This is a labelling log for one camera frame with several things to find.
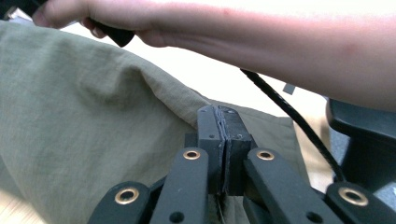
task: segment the olive green fabric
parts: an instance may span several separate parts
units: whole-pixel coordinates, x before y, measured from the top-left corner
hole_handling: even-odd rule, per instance
[[[123,49],[0,22],[2,169],[48,223],[86,223],[112,186],[166,175],[211,103],[225,105]],[[290,119],[229,106],[307,179]],[[227,202],[227,223],[246,222],[240,199]]]

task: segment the black bracket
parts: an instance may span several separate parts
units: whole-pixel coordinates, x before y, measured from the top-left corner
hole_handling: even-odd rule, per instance
[[[231,108],[200,108],[198,134],[185,145],[167,177],[150,188],[117,185],[89,223],[208,223],[208,194],[243,195],[250,223],[395,223],[396,213],[357,185],[311,189],[279,154],[256,146]]]

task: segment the finger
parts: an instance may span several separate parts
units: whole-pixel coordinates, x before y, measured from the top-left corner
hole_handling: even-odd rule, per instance
[[[36,25],[62,28],[68,23],[89,17],[86,0],[49,0],[33,15]]]

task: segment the hand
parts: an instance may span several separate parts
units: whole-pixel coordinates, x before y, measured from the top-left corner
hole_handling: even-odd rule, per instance
[[[88,20],[91,18],[111,27],[135,31],[153,47],[165,47],[162,32],[153,25],[159,5],[149,0],[49,0],[37,10],[33,20],[36,25],[52,28],[81,21],[96,37],[106,36]]]

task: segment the metal grommet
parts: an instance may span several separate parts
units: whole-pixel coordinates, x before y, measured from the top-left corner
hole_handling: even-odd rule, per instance
[[[338,193],[340,194],[342,199],[354,205],[366,206],[367,204],[369,204],[369,200],[367,199],[367,197],[363,193],[355,189],[340,188],[338,190]]]
[[[195,151],[195,150],[190,150],[190,151],[186,151],[183,153],[183,157],[186,158],[187,160],[197,160],[198,158],[201,157],[201,153],[199,153],[199,151]]]
[[[257,152],[257,157],[264,161],[271,161],[275,158],[274,154],[269,151],[261,150]]]
[[[119,204],[128,204],[136,201],[139,197],[139,190],[135,188],[121,189],[117,194],[115,201]]]

